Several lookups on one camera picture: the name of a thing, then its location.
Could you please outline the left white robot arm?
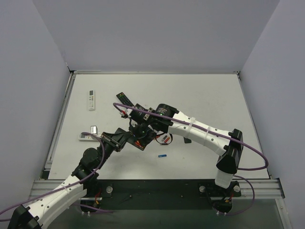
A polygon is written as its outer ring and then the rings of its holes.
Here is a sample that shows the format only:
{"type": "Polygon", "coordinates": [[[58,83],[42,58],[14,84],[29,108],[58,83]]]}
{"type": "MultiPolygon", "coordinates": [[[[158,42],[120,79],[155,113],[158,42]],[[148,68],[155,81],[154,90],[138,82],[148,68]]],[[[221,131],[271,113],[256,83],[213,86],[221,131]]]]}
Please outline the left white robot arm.
{"type": "Polygon", "coordinates": [[[72,174],[54,190],[32,199],[27,206],[24,203],[17,206],[10,218],[9,229],[46,229],[75,201],[85,195],[95,195],[98,190],[97,171],[112,152],[122,150],[131,137],[130,132],[121,129],[114,134],[104,132],[101,136],[88,132],[82,135],[91,136],[100,145],[86,149],[72,174]]]}

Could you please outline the black battery cover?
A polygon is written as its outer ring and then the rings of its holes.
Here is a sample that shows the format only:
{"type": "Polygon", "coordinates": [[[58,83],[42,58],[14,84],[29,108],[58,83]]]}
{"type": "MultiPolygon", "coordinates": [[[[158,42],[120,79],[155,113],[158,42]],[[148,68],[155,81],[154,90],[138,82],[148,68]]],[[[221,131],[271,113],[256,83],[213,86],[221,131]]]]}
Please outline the black battery cover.
{"type": "Polygon", "coordinates": [[[191,141],[191,139],[188,139],[188,138],[183,138],[184,139],[184,143],[185,144],[190,144],[192,141],[191,141]]]}

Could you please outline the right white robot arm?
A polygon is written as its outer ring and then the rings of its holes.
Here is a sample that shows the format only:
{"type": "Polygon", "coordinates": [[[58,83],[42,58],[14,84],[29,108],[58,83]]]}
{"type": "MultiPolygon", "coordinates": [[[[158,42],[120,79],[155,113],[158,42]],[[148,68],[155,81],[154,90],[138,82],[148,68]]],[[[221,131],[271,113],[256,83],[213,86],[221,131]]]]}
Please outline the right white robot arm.
{"type": "Polygon", "coordinates": [[[221,188],[229,188],[244,149],[241,131],[217,130],[167,104],[159,104],[156,109],[136,105],[123,111],[122,115],[131,120],[131,132],[141,146],[164,133],[182,136],[212,150],[218,155],[214,182],[221,188]]]}

